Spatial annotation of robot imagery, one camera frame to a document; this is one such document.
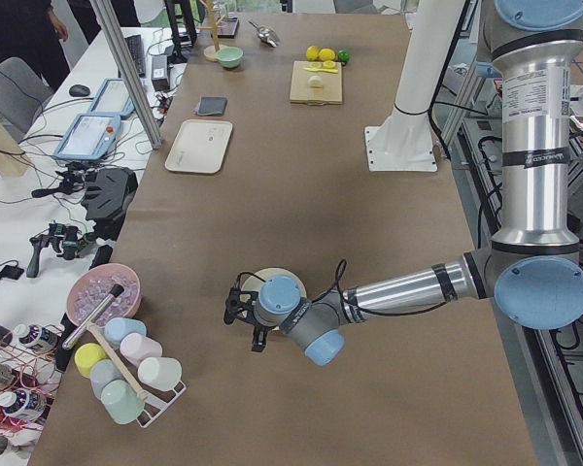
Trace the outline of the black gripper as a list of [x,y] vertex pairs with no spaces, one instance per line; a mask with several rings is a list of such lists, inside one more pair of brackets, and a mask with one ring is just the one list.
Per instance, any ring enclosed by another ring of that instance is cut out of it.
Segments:
[[264,326],[259,323],[254,324],[253,340],[251,351],[263,352],[266,348],[267,335],[272,330],[270,326]]

